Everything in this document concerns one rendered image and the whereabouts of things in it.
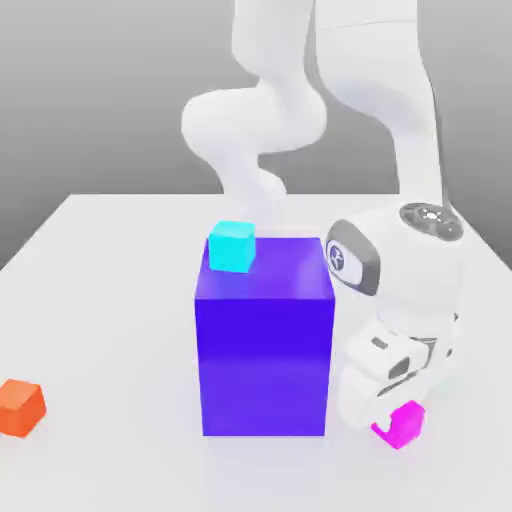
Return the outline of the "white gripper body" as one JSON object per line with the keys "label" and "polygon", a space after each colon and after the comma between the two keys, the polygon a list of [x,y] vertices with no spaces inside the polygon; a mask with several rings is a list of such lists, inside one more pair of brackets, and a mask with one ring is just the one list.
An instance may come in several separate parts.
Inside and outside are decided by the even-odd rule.
{"label": "white gripper body", "polygon": [[346,360],[339,374],[340,415],[357,429],[392,431],[393,414],[426,395],[426,377],[427,370],[412,360]]}

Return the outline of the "small magenta cube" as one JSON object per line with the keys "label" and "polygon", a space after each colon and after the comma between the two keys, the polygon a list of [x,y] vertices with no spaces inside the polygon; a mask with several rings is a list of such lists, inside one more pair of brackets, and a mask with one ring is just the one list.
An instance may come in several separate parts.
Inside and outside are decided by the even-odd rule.
{"label": "small magenta cube", "polygon": [[371,429],[388,445],[399,450],[420,436],[424,416],[423,406],[409,401],[392,412],[387,431],[382,430],[377,423],[373,423]]}

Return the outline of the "small cyan cube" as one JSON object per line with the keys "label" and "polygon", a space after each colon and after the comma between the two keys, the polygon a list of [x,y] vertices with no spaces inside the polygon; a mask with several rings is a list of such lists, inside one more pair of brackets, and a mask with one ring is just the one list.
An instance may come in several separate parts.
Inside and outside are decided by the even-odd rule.
{"label": "small cyan cube", "polygon": [[208,236],[212,270],[248,273],[256,255],[255,226],[241,221],[219,221]]}

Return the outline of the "small orange cube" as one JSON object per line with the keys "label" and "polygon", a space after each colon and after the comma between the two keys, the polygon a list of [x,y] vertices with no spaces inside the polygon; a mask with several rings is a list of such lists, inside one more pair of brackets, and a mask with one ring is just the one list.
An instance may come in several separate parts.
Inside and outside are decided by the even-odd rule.
{"label": "small orange cube", "polygon": [[40,385],[8,379],[0,386],[0,434],[25,438],[45,414]]}

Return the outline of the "large purple box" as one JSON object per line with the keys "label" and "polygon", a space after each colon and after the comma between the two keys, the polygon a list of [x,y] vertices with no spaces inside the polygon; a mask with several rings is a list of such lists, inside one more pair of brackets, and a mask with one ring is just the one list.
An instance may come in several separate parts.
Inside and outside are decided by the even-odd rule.
{"label": "large purple box", "polygon": [[324,435],[335,294],[320,240],[259,238],[247,273],[204,254],[194,300],[204,435]]}

